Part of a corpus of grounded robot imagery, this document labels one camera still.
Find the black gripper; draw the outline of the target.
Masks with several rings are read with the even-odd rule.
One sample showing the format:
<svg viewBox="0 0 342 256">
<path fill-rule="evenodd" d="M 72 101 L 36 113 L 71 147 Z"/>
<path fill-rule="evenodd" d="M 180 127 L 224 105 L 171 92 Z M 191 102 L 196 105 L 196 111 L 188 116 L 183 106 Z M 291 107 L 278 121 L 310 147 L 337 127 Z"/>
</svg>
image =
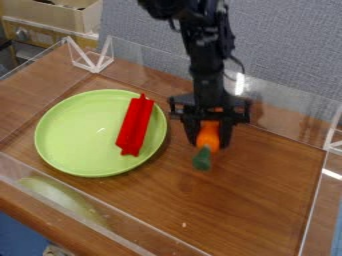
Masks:
<svg viewBox="0 0 342 256">
<path fill-rule="evenodd" d="M 196 145 L 200 121 L 219 122 L 219 146 L 230 145 L 232 123 L 250 122 L 251 101 L 231 95 L 226 90 L 218 94 L 202 91 L 171 96 L 168 98 L 170 117 L 183 123 L 188 142 Z"/>
</svg>

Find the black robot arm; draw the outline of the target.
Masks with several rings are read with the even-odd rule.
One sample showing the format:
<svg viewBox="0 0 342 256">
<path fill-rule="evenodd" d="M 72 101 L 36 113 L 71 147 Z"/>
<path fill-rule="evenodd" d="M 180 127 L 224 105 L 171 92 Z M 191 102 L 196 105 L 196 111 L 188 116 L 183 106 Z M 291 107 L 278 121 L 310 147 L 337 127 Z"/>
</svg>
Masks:
<svg viewBox="0 0 342 256">
<path fill-rule="evenodd" d="M 219 147 L 226 148 L 232 127 L 250 121 L 251 107 L 250 101 L 224 89 L 224 61 L 236 59 L 228 5 L 224 0 L 138 0 L 138 4 L 182 34 L 190 57 L 194 91 L 168 98 L 170 115 L 182 121 L 191 143 L 199 138 L 200 124 L 215 121 Z"/>
</svg>

